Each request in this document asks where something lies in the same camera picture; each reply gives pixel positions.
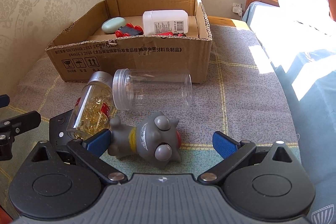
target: white pillow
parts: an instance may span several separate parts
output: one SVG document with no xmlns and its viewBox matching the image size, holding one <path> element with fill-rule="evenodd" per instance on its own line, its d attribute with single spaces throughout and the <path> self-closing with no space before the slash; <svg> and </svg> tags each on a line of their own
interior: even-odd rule
<svg viewBox="0 0 336 224">
<path fill-rule="evenodd" d="M 278 3 L 293 20 L 313 27 L 318 20 L 330 18 L 328 0 L 278 0 Z"/>
</svg>

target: blue bed sheet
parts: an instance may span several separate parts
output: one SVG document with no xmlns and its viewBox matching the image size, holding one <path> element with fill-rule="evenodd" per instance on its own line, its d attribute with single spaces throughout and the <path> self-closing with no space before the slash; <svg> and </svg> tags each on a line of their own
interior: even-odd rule
<svg viewBox="0 0 336 224">
<path fill-rule="evenodd" d="M 290 21 L 279 7 L 253 2 L 243 20 L 271 61 L 292 114 L 301 162 L 316 188 L 308 217 L 335 224 L 336 36 Z"/>
</svg>

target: toy head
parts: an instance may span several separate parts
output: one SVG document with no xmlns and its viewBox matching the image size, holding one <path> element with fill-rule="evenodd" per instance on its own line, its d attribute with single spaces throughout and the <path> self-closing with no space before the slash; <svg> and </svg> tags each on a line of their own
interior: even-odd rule
<svg viewBox="0 0 336 224">
<path fill-rule="evenodd" d="M 169 161 L 181 161 L 177 152 L 181 137 L 176 129 L 179 119 L 169 120 L 162 112 L 153 113 L 136 128 L 137 153 L 158 168 Z"/>
</svg>

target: jar lid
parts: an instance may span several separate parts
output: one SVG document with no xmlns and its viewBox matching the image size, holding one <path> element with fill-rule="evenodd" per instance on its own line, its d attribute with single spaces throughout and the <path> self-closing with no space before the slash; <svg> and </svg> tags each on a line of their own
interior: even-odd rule
<svg viewBox="0 0 336 224">
<path fill-rule="evenodd" d="M 129 110 L 129 106 L 126 103 L 127 100 L 125 100 L 125 79 L 128 75 L 129 69 L 118 69 L 113 77 L 113 86 L 112 86 L 112 95 L 113 95 L 113 101 L 114 106 L 118 110 Z"/>
<path fill-rule="evenodd" d="M 112 89 L 113 77 L 112 77 L 112 75 L 110 75 L 107 72 L 96 71 L 96 72 L 93 73 L 93 75 L 91 75 L 91 78 L 90 78 L 88 84 L 90 84 L 92 82 L 103 83 L 103 84 L 107 85 L 110 89 Z"/>
</svg>

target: toy eye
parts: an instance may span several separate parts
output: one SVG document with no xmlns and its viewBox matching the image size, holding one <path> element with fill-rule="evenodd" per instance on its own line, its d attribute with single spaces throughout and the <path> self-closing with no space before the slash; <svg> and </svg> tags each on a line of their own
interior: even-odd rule
<svg viewBox="0 0 336 224">
<path fill-rule="evenodd" d="M 173 152 L 169 145 L 161 144 L 156 148 L 154 156 L 159 161 L 167 161 L 170 159 L 172 153 Z"/>
<path fill-rule="evenodd" d="M 154 119 L 154 122 L 161 131 L 167 131 L 170 129 L 170 122 L 166 116 L 158 116 Z"/>
</svg>

